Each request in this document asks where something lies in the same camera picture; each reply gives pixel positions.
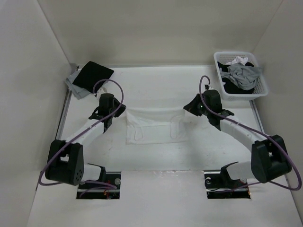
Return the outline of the white tank top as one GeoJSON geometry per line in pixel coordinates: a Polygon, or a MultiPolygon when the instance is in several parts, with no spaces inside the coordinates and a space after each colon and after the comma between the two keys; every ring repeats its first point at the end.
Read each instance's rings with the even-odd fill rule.
{"type": "Polygon", "coordinates": [[[175,108],[128,108],[127,144],[178,143],[187,140],[185,110],[175,108]]]}

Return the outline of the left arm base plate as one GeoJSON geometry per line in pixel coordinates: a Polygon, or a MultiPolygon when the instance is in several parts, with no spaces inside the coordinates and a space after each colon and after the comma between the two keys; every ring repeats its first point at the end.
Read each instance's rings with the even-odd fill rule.
{"type": "Polygon", "coordinates": [[[121,172],[101,173],[97,183],[82,183],[77,188],[78,200],[118,200],[121,189],[121,172]]]}

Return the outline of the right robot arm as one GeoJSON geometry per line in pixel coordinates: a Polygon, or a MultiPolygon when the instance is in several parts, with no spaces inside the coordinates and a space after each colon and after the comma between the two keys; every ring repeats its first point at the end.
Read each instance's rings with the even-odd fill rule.
{"type": "Polygon", "coordinates": [[[234,162],[221,168],[219,180],[223,186],[229,188],[240,179],[268,183],[293,170],[284,140],[240,123],[233,112],[223,109],[218,91],[206,90],[197,94],[183,108],[195,116],[205,116],[212,126],[232,136],[251,153],[250,161],[234,162]]]}

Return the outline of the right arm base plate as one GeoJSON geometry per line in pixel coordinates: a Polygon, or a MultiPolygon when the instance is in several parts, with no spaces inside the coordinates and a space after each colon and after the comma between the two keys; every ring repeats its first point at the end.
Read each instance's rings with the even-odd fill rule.
{"type": "Polygon", "coordinates": [[[246,179],[232,180],[220,171],[204,172],[204,177],[208,199],[250,199],[248,187],[238,189],[247,185],[246,179]]]}

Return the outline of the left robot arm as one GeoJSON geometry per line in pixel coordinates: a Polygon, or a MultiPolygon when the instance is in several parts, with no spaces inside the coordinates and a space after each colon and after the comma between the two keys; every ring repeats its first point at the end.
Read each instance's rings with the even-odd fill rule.
{"type": "Polygon", "coordinates": [[[105,168],[86,164],[84,152],[94,139],[104,134],[112,125],[113,119],[126,110],[113,94],[102,94],[99,105],[84,126],[65,140],[54,140],[50,145],[44,173],[48,180],[56,184],[78,185],[91,183],[95,188],[106,184],[105,168]]]}

